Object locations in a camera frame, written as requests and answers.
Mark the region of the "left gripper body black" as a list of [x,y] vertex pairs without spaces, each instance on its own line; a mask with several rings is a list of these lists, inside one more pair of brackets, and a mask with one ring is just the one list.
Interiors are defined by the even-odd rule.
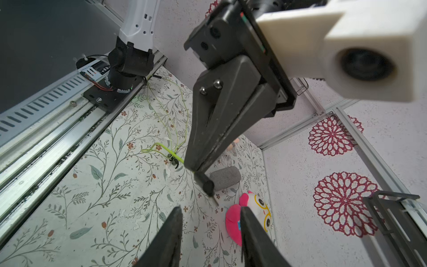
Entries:
[[213,11],[190,33],[183,47],[192,49],[211,70],[238,56],[247,56],[269,83],[282,95],[270,116],[292,110],[297,93],[256,19],[262,14],[283,11],[287,1],[220,1]]

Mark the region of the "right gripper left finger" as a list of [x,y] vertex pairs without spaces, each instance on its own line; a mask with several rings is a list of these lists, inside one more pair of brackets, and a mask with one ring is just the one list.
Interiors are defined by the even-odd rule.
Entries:
[[183,214],[174,207],[151,244],[135,267],[179,267],[183,230]]

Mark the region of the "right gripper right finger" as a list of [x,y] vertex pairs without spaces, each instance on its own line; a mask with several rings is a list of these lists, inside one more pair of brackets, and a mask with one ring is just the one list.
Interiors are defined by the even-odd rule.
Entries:
[[243,232],[242,261],[245,267],[289,267],[268,234],[249,221]]

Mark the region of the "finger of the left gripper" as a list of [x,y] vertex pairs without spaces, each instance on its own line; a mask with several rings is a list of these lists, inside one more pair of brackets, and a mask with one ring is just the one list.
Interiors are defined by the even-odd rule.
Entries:
[[225,103],[221,115],[216,116],[214,129],[197,137],[204,143],[196,146],[196,170],[205,172],[226,148],[246,130],[268,115],[275,107],[277,94],[268,84],[259,85],[244,105],[241,97],[232,97]]
[[192,128],[185,167],[205,172],[237,136],[231,127],[260,81],[260,73],[241,55],[204,71],[193,87]]

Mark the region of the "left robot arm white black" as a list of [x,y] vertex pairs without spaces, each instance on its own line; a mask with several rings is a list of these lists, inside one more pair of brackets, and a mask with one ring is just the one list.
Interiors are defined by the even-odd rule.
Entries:
[[[107,59],[111,96],[145,82],[153,69],[159,1],[132,1]],[[256,23],[279,11],[281,1],[221,1],[184,44],[205,66],[193,87],[192,128],[185,168],[206,171],[243,132],[278,111],[291,110],[297,94]]]

